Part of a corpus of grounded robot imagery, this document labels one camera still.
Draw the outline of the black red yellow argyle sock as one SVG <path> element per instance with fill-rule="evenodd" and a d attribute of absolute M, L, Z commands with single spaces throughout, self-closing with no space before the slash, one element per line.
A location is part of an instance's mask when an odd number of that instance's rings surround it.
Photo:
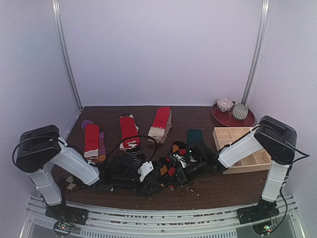
<path fill-rule="evenodd" d="M 178 154 L 185 158 L 187 153 L 187 144 L 181 141 L 175 141 L 171 149 L 165 157 L 161 157 L 158 161 L 158 183 L 161 187 L 174 188 L 183 186 L 188 182 L 184 168 L 173 157 L 173 154 Z"/>

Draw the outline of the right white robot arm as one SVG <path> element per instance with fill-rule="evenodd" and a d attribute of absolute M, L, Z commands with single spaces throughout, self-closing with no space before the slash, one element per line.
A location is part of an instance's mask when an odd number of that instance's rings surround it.
<path fill-rule="evenodd" d="M 283 184 L 287 181 L 296 152 L 297 132 L 294 128 L 264 116 L 260 123 L 236 141 L 213 153 L 204 141 L 188 146 L 184 151 L 168 153 L 167 158 L 181 167 L 185 177 L 195 177 L 208 171 L 220 174 L 246 157 L 265 150 L 271 157 L 260 204 L 254 207 L 254 215 L 264 219 L 273 211 Z"/>

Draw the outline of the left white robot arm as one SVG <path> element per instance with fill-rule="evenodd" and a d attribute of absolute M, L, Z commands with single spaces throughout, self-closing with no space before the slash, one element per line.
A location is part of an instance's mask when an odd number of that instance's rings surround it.
<path fill-rule="evenodd" d="M 133 156 L 127 153 L 115 156 L 109 163 L 87 160 L 76 146 L 60 137 L 53 124 L 21 134 L 12 152 L 12 162 L 29 176 L 60 220 L 67 220 L 71 209 L 63 203 L 65 189 L 56 184 L 47 164 L 59 166 L 98 191 L 125 187 L 135 189 L 139 196 L 147 196 L 160 189 L 159 168 L 151 159 L 138 168 L 134 167 Z"/>

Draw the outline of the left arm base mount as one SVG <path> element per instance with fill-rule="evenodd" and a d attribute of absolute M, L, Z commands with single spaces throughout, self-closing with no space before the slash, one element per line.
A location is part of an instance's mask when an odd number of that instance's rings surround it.
<path fill-rule="evenodd" d="M 76 225 L 85 225 L 89 211 L 82 208 L 70 207 L 67 205 L 48 206 L 46 205 L 45 215 L 54 218 L 53 231 L 60 237 L 65 237 L 73 232 Z"/>

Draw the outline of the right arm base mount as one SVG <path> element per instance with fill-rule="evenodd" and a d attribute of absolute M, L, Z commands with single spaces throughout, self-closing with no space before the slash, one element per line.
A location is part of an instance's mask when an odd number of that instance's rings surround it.
<path fill-rule="evenodd" d="M 239 223 L 252 223 L 253 231 L 266 236 L 272 233 L 277 227 L 277 216 L 280 214 L 276 202 L 260 200 L 257 205 L 239 208 L 237 216 Z"/>

